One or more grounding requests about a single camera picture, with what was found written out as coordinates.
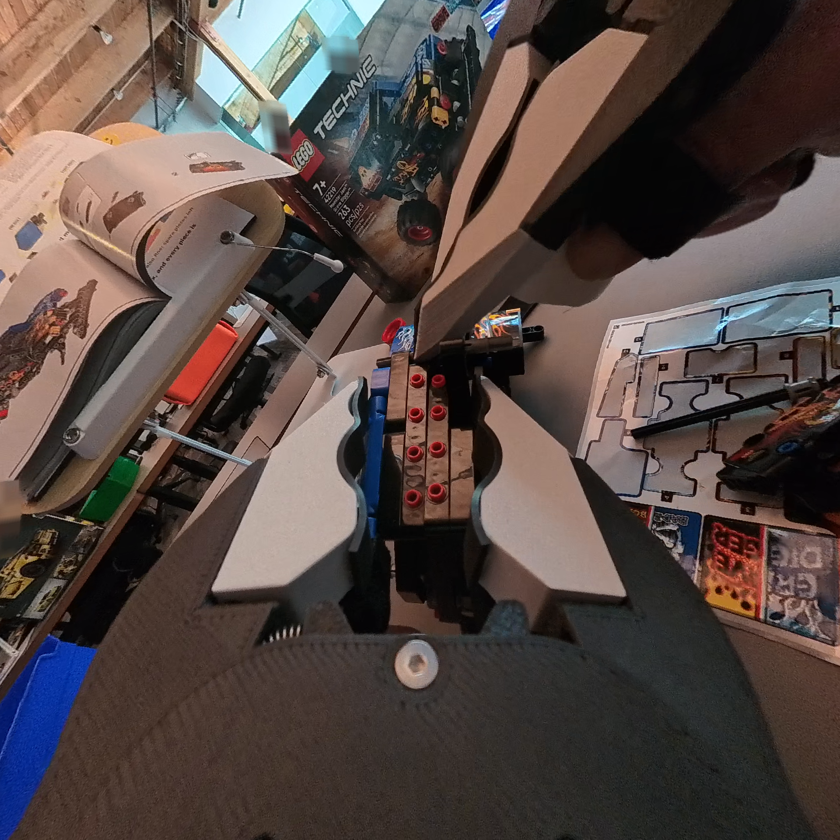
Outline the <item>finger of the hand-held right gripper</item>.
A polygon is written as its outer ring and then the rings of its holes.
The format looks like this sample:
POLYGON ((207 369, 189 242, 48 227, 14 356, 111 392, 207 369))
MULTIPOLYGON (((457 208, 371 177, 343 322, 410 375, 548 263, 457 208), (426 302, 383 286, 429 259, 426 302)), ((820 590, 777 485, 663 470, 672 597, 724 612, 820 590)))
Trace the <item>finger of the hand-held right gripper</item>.
POLYGON ((600 154, 579 153, 575 146, 647 38, 609 28, 536 87, 495 185, 422 295, 416 315, 417 360, 436 354, 439 343, 463 337, 507 296, 579 307, 609 284, 576 276, 564 247, 541 245, 525 225, 530 214, 542 213, 538 201, 544 193, 552 204, 600 154))
POLYGON ((465 142, 452 187, 437 253, 436 276, 442 271, 460 230, 495 185, 527 101, 550 67, 550 60, 527 41, 508 48, 483 108, 472 108, 469 127, 473 132, 465 142))

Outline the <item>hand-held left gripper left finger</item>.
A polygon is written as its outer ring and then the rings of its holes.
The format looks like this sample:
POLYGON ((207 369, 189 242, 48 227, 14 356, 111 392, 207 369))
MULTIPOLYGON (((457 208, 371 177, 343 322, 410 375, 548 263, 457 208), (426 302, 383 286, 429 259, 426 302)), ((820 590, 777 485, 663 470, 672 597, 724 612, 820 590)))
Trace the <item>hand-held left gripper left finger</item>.
POLYGON ((271 451, 213 583, 218 602, 273 602, 299 624, 330 601, 354 631, 386 630, 390 573, 360 484, 368 403, 359 377, 271 451))

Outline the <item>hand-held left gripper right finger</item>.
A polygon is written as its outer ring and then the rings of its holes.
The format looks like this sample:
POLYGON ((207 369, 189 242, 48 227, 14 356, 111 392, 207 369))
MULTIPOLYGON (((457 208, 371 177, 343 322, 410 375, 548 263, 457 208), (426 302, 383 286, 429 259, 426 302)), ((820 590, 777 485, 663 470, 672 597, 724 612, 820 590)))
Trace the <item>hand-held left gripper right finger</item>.
POLYGON ((486 377, 474 387, 476 488, 465 539, 475 630, 518 602, 527 627, 565 604, 619 606, 627 594, 572 457, 486 377))

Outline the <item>black blue brick truck model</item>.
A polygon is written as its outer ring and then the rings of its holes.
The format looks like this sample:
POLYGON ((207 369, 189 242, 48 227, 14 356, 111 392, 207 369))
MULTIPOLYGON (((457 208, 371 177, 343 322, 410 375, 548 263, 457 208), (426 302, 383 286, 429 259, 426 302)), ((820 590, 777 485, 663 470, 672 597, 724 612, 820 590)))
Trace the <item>black blue brick truck model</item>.
POLYGON ((415 359, 415 329, 406 323, 370 380, 363 488, 371 536, 392 545, 397 593, 467 632, 475 630, 464 559, 476 488, 476 378, 489 375, 509 394, 512 376, 524 373, 525 344, 544 337, 541 326, 522 325, 533 304, 508 302, 514 307, 486 315, 426 363, 415 359))

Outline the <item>long dark axle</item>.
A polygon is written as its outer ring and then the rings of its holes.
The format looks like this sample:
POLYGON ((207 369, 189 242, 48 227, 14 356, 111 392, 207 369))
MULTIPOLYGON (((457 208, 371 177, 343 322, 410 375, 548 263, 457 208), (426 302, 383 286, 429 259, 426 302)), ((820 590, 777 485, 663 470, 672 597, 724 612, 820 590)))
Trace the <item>long dark axle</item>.
POLYGON ((663 421, 637 427, 631 431, 631 435, 634 439, 642 439, 682 427, 705 424, 721 417, 745 413, 764 406, 771 406, 776 403, 787 402, 795 404, 807 397, 817 396, 827 385, 827 380, 809 378, 789 385, 784 385, 779 390, 743 398, 738 402, 725 403, 684 416, 671 417, 663 421))

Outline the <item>black skull sticker panel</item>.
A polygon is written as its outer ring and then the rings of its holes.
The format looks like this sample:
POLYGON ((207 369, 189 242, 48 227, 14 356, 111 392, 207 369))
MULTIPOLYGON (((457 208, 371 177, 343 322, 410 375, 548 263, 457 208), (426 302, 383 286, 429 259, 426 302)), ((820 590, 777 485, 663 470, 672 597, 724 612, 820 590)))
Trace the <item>black skull sticker panel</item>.
POLYGON ((839 378, 832 378, 724 459, 731 490, 781 496, 784 515, 839 534, 839 378))

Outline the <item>person's right hand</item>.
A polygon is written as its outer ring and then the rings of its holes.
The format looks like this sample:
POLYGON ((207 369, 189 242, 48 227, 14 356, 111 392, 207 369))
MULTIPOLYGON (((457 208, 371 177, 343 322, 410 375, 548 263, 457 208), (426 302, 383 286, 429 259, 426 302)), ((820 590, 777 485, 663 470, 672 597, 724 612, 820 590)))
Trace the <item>person's right hand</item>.
MULTIPOLYGON (((816 154, 795 150, 751 176, 737 190, 738 203, 699 233, 699 238, 727 233, 771 213, 783 194, 810 177, 816 154)), ((566 241, 566 257, 576 276, 606 280, 634 266, 643 256, 608 226, 581 227, 566 241)))

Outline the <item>monster truck set box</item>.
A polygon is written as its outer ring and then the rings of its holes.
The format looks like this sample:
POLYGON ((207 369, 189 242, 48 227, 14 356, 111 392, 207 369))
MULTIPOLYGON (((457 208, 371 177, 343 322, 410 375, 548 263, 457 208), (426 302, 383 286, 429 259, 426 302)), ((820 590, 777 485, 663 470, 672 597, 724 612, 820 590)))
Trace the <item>monster truck set box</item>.
POLYGON ((491 37, 486 2, 387 1, 291 123, 287 204, 386 302, 431 276, 491 37))

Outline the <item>white book stand base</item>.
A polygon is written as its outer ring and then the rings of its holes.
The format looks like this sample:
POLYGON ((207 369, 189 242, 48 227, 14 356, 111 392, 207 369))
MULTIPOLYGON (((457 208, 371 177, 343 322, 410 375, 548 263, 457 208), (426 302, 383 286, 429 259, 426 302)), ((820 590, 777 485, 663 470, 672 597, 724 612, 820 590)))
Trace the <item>white book stand base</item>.
POLYGON ((325 403, 339 394, 348 385, 355 384, 360 377, 369 379, 379 359, 390 354, 390 346, 379 343, 367 348, 341 353, 329 360, 329 367, 335 376, 317 377, 301 402, 294 420, 301 424, 315 414, 325 403))

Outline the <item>orange plastic case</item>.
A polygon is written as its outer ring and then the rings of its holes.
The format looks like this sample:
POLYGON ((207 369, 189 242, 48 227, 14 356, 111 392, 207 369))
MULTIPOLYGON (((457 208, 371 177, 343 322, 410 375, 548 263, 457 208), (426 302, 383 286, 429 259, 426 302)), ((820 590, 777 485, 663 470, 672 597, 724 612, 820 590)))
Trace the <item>orange plastic case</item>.
POLYGON ((219 321, 175 378, 163 401, 177 406, 192 405, 214 377, 237 338, 238 333, 232 325, 225 320, 219 321))

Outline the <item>green box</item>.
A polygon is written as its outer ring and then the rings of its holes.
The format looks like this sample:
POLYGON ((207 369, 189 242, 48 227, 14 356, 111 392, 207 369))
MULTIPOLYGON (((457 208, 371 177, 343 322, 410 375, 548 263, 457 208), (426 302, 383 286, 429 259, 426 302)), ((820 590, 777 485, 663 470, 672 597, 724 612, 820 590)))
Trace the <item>green box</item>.
POLYGON ((90 522, 107 522, 131 492, 139 473, 140 464, 136 460, 117 457, 108 474, 85 500, 77 517, 90 522))

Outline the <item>sticker sheet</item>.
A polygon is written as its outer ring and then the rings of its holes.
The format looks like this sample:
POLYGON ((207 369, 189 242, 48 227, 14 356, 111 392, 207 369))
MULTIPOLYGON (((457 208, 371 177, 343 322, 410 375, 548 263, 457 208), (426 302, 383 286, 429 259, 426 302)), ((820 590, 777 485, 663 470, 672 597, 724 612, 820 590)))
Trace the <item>sticker sheet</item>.
POLYGON ((652 437, 634 431, 838 374, 838 278, 610 322, 577 455, 724 623, 838 665, 838 537, 779 495, 727 487, 725 458, 782 401, 652 437))

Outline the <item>grey page holder bar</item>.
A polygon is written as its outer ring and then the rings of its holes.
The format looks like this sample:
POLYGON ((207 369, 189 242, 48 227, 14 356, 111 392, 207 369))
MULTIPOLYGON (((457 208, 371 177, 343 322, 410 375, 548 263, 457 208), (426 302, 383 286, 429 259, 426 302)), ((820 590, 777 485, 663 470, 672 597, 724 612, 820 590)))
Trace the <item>grey page holder bar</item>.
POLYGON ((174 211, 147 268, 170 300, 65 432, 65 443, 78 456, 104 454, 188 340, 232 292, 250 251, 223 245, 220 236, 226 230, 241 232, 252 218, 217 195, 174 211))

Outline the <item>yellow truck set box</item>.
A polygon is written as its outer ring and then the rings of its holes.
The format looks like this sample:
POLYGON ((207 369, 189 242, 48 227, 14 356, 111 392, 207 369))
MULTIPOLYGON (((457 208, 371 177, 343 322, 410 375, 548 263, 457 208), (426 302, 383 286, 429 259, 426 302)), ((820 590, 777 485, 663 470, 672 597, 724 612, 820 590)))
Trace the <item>yellow truck set box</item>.
POLYGON ((1 561, 1 618, 40 620, 96 548, 102 526, 66 516, 24 516, 1 561))

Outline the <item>blue bin with tag label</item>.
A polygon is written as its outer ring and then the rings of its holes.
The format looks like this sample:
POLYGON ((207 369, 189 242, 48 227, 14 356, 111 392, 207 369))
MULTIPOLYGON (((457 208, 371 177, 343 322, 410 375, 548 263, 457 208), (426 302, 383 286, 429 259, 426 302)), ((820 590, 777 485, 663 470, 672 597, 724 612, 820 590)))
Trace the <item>blue bin with tag label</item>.
POLYGON ((95 654, 48 636, 2 700, 2 821, 13 820, 35 792, 95 654))

